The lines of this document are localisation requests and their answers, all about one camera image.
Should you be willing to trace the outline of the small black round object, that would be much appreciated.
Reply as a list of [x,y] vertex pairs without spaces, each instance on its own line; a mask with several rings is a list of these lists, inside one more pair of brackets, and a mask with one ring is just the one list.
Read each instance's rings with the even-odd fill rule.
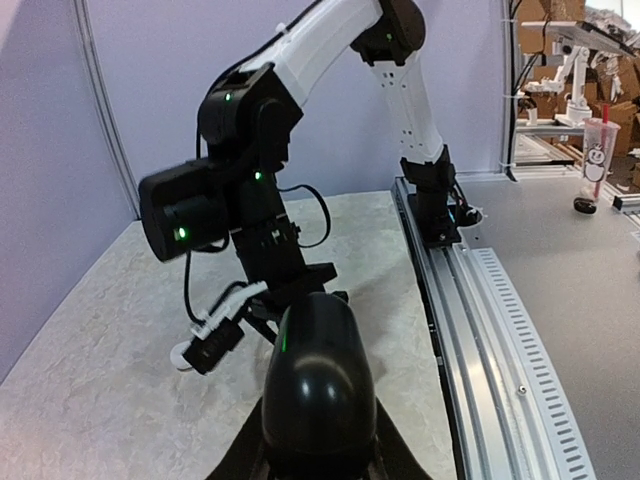
[[593,215],[597,212],[597,203],[591,198],[576,197],[573,200],[573,207],[575,211],[585,215]]

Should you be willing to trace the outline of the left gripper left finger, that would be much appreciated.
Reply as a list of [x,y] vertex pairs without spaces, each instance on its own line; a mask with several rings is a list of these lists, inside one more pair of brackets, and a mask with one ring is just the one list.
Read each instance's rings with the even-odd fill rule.
[[259,399],[221,461],[206,480],[270,478],[262,436],[262,400]]

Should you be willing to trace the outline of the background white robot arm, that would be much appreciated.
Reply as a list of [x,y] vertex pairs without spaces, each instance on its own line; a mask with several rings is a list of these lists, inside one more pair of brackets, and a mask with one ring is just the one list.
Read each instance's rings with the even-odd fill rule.
[[585,121],[593,116],[585,96],[589,49],[584,46],[562,45],[563,63],[557,67],[553,78],[544,77],[540,81],[527,82],[519,91],[520,97],[532,94],[554,94],[560,96],[570,83],[571,91],[565,97],[564,110],[555,113],[553,119],[561,125],[582,128]]

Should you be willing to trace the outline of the right metal corner post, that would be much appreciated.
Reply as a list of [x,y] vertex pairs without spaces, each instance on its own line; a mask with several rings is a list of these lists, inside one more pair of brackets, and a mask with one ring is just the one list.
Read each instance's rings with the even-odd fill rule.
[[140,212],[137,185],[126,157],[124,145],[117,128],[116,118],[111,107],[92,31],[88,2],[86,0],[73,0],[72,4],[100,128],[130,210],[134,219],[138,220]]

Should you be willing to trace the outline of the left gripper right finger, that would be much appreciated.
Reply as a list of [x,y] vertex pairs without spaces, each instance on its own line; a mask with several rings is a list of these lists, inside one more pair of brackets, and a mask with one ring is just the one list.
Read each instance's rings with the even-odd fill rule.
[[421,467],[383,404],[377,399],[374,454],[364,478],[370,480],[432,480]]

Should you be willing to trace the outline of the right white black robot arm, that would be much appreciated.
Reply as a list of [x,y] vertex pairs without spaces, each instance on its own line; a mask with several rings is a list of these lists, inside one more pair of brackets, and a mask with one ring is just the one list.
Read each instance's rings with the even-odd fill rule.
[[429,247],[457,242],[455,170],[422,75],[426,37],[413,1],[316,1],[229,67],[198,108],[196,157],[139,184],[153,254],[167,262],[231,244],[247,280],[261,286],[260,301],[276,309],[324,290],[336,269],[304,259],[276,176],[304,110],[320,103],[316,91],[346,51],[370,69],[386,98],[421,240]]

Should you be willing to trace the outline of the white earbud charging case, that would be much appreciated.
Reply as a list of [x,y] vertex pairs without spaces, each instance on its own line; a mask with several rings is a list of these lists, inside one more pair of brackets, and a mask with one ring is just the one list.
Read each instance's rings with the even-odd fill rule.
[[170,351],[170,362],[179,371],[189,371],[192,369],[192,365],[184,358],[184,352],[189,346],[189,341],[180,342]]

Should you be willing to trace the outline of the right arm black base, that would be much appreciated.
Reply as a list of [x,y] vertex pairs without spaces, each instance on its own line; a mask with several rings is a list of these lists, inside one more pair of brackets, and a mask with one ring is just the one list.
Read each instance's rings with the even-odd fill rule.
[[419,164],[402,158],[400,165],[404,178],[416,189],[408,195],[408,202],[427,249],[460,243],[459,229],[482,220],[482,213],[469,204],[456,180],[447,146],[435,162]]

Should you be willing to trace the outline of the bubble tea plastic cup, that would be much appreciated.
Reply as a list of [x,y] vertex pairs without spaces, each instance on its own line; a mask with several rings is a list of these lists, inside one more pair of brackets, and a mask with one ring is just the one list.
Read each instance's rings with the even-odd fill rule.
[[589,118],[584,124],[582,186],[580,193],[597,203],[613,158],[620,126],[610,119],[610,106],[604,104],[600,118]]

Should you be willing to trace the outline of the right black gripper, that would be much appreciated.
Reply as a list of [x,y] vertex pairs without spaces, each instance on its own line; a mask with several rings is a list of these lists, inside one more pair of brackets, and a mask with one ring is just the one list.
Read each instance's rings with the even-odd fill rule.
[[298,228],[288,219],[275,219],[238,230],[234,247],[250,283],[264,281],[263,301],[284,308],[312,292],[324,292],[337,277],[333,263],[307,264],[298,245]]

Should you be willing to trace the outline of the black oval charging case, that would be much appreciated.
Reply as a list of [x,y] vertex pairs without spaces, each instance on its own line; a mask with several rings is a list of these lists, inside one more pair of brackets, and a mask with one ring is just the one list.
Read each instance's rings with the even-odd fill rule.
[[363,462],[376,435],[374,383],[342,298],[314,292],[285,311],[262,398],[262,433],[283,461]]

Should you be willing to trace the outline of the cardboard boxes pile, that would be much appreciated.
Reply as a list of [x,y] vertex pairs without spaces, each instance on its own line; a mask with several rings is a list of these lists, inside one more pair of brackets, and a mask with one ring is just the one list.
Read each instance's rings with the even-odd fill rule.
[[608,118],[615,155],[638,147],[638,31],[584,1],[514,1],[510,13],[517,132],[574,143],[587,119]]

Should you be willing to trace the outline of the aluminium front rail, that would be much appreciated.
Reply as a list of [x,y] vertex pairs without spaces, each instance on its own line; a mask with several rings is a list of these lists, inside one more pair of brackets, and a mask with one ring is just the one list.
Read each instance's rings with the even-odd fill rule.
[[478,226],[423,246],[412,187],[396,178],[401,219],[440,360],[461,479],[593,479],[569,400],[523,301]]

